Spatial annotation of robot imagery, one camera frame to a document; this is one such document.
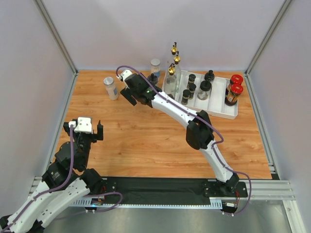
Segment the clear plastic container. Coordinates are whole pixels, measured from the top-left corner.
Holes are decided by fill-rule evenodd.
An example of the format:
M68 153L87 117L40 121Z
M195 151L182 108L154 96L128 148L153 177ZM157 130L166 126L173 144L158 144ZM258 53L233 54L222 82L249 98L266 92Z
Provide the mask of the clear plastic container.
M107 91L107 94L111 100L116 100L119 97L119 93L115 84L115 81L112 77L106 77L104 79L104 85Z
M157 77L157 80L159 80L160 78L160 71L161 71L161 67L160 67L160 60L159 59L152 59L151 60L151 73L154 74Z

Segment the black cap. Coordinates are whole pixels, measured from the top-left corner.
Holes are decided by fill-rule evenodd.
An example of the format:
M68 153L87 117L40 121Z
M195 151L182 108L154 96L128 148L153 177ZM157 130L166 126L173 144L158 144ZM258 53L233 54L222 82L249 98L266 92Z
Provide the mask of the black cap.
M196 89L196 85L194 83L189 84L189 91L194 91Z
M190 91L187 90L187 89L184 90L184 91L183 91L183 97L186 97L186 98L187 98L187 97L189 97L189 96L190 96Z
M189 75L189 79L190 79L191 81L194 81L195 78L196 78L195 74L190 74L190 75Z
M148 80L154 81L156 79L156 75L154 73L152 73L150 76L150 78Z
M212 84L209 81L202 81L200 89L202 91L209 91L212 88Z
M213 81L215 78L214 72L213 70L209 70L205 75L204 75L204 79L206 81Z

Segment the spice jar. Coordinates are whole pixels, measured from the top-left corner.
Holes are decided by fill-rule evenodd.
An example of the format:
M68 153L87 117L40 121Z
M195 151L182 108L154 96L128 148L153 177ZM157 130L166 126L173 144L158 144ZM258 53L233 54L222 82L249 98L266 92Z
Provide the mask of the spice jar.
M196 89L196 85L194 83L190 83L189 84L189 91L190 91L189 99L190 100L193 99L195 89Z
M243 77L241 75L238 75L238 74L232 75L232 77L230 79L230 83L229 83L227 89L225 90L225 95L228 95L228 92L231 89L231 85L235 84L235 83L241 85L243 83Z
M232 84L231 89L228 92L227 97L225 98L225 104L233 106L237 103L238 97L243 92L243 87L240 84Z
M198 99L206 100L212 89L212 84L209 81L202 81L198 92Z
M212 70L209 70L205 75L204 75L204 80L213 82L215 79L215 74Z
M187 105L188 104L188 100L189 100L189 97L190 97L190 91L189 90L184 90L183 91L183 98L181 100L181 104L182 105Z
M188 79L187 89L189 89L189 84L194 83L196 76L195 74L190 74L188 77L189 79Z

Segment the red jar lid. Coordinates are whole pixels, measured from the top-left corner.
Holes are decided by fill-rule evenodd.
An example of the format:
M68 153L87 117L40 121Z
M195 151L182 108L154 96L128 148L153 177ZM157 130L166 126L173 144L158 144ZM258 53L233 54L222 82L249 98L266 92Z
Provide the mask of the red jar lid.
M231 81L241 85L243 83L243 77L241 75L234 74L231 77Z
M232 84L231 91L235 94L241 94L243 92L243 87L240 84Z

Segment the wooden table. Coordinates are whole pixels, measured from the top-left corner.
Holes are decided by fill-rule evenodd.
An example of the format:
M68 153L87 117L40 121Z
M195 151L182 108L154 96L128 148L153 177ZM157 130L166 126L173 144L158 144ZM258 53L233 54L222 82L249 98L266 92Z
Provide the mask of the wooden table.
M224 78L233 74L242 75L215 72ZM104 141L92 144L88 168L102 176L215 177L204 156L186 143L186 130L177 121L149 106L132 106L123 96L110 100L103 84L107 76L115 78L115 71L81 71L66 116L66 121L90 116L95 130L98 120L104 125ZM119 91L124 88L124 83L115 82ZM225 138L219 148L234 170L253 179L271 179L245 83L243 86L238 116L210 119ZM69 137L63 130L58 145L66 141Z

